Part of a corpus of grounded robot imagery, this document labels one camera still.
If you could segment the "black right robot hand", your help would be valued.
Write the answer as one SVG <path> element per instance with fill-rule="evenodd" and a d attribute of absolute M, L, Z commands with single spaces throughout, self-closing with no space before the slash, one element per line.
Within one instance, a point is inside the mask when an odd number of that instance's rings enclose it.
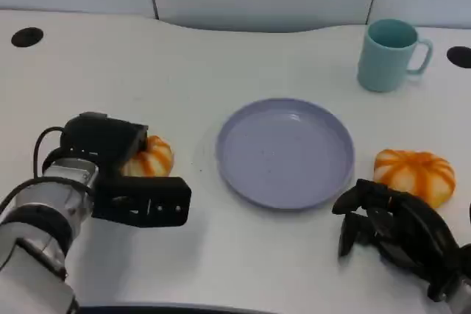
<path fill-rule="evenodd" d="M 459 245 L 440 214 L 410 193 L 358 179 L 332 213 L 344 217 L 339 257 L 355 243 L 373 246 L 392 265 L 425 280 L 434 302 L 451 299 L 470 281 L 470 245 Z"/>

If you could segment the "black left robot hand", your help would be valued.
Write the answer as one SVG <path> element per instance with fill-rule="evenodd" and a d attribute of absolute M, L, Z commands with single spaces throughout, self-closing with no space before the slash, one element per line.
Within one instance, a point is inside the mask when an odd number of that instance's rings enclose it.
<path fill-rule="evenodd" d="M 81 113 L 63 127 L 60 151 L 87 160 L 101 174 L 115 176 L 146 147 L 148 126 L 110 118 L 104 113 Z"/>

